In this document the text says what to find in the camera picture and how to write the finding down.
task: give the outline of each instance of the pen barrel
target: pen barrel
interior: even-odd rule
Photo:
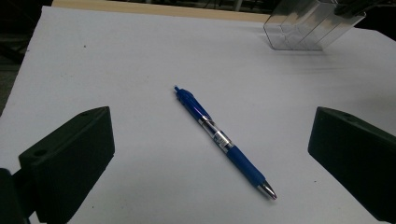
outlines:
[[[247,178],[251,185],[258,187],[265,181],[265,177],[248,158],[239,150],[237,146],[233,146],[227,152],[227,157],[239,169],[242,174]]]

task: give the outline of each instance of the white surface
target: white surface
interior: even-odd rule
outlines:
[[[387,37],[358,29],[323,52],[273,51],[262,23],[44,7],[0,118],[1,167],[15,173],[25,149],[109,105],[116,154],[70,223],[376,223],[307,145],[319,105],[396,134],[395,52]],[[278,200],[240,175],[175,84]]]

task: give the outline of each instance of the pen cap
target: pen cap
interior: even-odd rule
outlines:
[[[195,100],[191,92],[179,89],[178,87],[175,87],[175,91],[177,99],[186,107],[195,120],[198,120],[203,116],[211,119],[204,108],[198,103],[198,101]]]

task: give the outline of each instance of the retractable pen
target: retractable pen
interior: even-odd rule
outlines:
[[[230,161],[242,172],[253,187],[259,191],[268,194],[271,198],[276,199],[271,186],[266,181],[264,175],[254,167],[248,158],[233,144],[230,138],[219,129],[209,114],[195,100],[194,96],[186,90],[179,89],[175,86],[177,99],[186,107],[190,114],[199,122],[199,124],[209,133],[215,143],[223,150]]]

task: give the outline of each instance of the transparent plastic box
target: transparent plastic box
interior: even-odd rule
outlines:
[[[264,24],[273,49],[322,50],[365,17],[334,14],[335,0],[283,0]]]

